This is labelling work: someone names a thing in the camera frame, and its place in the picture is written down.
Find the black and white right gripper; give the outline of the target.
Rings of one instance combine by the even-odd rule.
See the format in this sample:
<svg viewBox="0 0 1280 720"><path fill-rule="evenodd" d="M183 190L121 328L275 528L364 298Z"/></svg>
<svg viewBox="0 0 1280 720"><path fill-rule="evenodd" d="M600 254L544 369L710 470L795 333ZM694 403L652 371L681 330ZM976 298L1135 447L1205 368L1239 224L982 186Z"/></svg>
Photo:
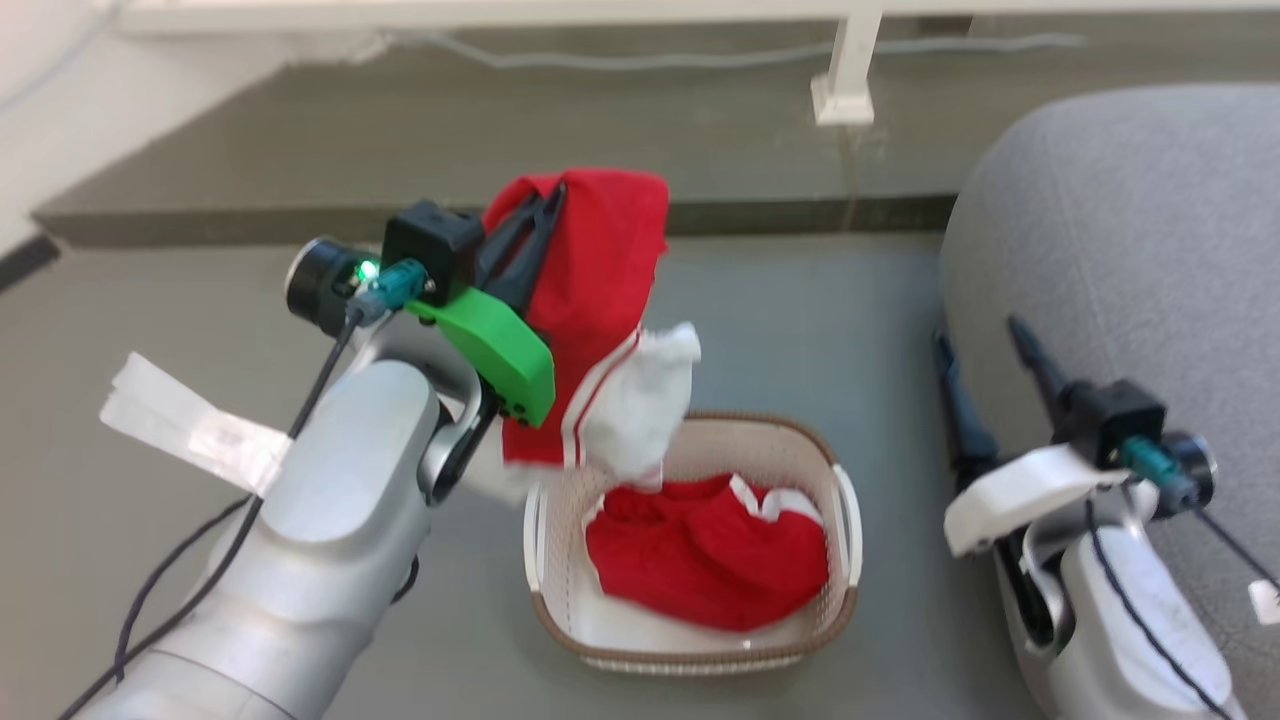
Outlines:
<svg viewBox="0 0 1280 720"><path fill-rule="evenodd" d="M1075 382L1051 357L1024 318L1010 315L1007 331L1019 363L1033 377L1051 425L1064 427ZM1002 460L995 437L963 387L957 356L942 329L933 333L933 363L948 468L956 483L955 498L943 515L943 534L954 557L983 553L996 541L1098 488L1130 480L1129 471L1100 470L1068 445L1044 446Z"/></svg>

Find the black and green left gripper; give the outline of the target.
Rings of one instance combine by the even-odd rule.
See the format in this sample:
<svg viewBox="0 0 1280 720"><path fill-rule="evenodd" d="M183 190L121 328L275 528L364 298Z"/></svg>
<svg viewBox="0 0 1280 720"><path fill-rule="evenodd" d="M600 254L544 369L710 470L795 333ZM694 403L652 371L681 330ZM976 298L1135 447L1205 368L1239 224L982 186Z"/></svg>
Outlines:
<svg viewBox="0 0 1280 720"><path fill-rule="evenodd" d="M425 270L404 310L436 325L526 427L540 427L556 401L552 351L527 314L567 193L566 183L530 193L492 231L422 201L389 219L383 236L384 272L407 260Z"/></svg>

